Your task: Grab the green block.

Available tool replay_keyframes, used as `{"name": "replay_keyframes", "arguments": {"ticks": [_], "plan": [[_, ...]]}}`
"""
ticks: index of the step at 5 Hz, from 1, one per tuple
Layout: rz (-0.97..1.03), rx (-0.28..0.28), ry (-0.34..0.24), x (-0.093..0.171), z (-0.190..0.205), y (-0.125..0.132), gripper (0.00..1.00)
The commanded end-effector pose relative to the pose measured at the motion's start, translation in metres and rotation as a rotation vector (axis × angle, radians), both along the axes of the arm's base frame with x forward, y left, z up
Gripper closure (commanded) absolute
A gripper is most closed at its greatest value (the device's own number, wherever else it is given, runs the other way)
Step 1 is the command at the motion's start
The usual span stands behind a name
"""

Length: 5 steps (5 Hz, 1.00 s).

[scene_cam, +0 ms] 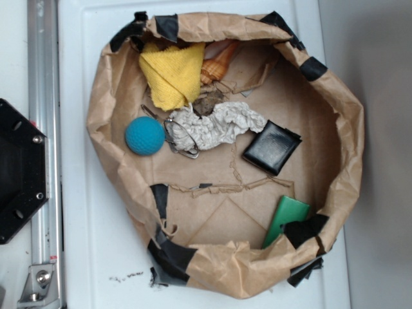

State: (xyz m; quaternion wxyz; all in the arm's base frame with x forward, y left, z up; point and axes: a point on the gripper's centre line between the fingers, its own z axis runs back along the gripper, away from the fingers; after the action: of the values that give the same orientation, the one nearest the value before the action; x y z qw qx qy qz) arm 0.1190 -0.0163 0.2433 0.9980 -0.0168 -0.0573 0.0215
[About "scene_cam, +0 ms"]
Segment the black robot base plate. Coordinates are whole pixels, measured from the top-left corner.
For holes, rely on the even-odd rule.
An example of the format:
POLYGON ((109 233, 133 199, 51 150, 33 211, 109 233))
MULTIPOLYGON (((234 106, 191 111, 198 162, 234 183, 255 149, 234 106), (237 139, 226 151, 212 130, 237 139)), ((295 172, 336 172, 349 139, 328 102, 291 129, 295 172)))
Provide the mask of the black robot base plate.
POLYGON ((48 200, 47 137, 1 99, 1 244, 7 244, 48 200))

